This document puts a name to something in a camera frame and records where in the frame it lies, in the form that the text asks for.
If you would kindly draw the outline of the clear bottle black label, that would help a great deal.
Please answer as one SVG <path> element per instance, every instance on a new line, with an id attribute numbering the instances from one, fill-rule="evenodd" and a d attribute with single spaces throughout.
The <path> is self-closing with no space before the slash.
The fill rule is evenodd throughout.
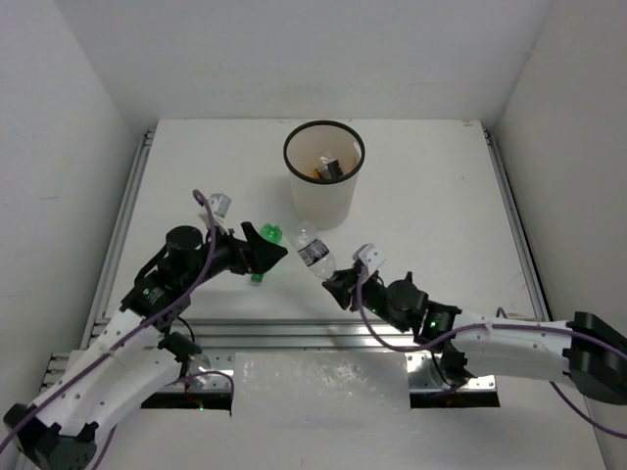
<path id="1" fill-rule="evenodd" d="M 319 237 L 316 228 L 301 221 L 287 232 L 287 238 L 303 264 L 317 278 L 331 278 L 337 268 L 336 258 Z"/>

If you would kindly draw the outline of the small clear bottle black cap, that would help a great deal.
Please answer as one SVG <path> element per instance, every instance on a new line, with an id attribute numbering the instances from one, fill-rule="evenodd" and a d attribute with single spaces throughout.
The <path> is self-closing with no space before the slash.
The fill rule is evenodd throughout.
<path id="1" fill-rule="evenodd" d="M 324 153 L 315 160 L 316 166 L 313 170 L 313 177 L 319 180 L 338 180 L 344 176 L 344 170 L 340 161 Z"/>

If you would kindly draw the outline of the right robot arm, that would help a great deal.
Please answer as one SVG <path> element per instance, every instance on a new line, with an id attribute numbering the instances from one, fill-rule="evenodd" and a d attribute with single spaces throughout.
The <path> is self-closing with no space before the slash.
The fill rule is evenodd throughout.
<path id="1" fill-rule="evenodd" d="M 626 338 L 592 313 L 549 322 L 491 317 L 430 300 L 410 274 L 384 285 L 358 264 L 322 286 L 342 309 L 371 311 L 412 333 L 413 349 L 438 354 L 451 383 L 503 375 L 560 383 L 603 403 L 626 402 Z"/>

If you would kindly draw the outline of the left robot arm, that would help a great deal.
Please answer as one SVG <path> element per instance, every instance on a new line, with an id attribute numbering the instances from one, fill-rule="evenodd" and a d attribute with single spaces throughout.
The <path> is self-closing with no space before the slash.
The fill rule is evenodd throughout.
<path id="1" fill-rule="evenodd" d="M 91 346 L 39 397 L 7 411 L 1 446 L 40 469 L 95 469 L 124 417 L 160 388 L 197 378 L 201 347 L 170 329 L 191 293 L 224 271 L 265 274 L 288 253 L 251 223 L 242 229 L 242 240 L 222 228 L 169 231 Z"/>

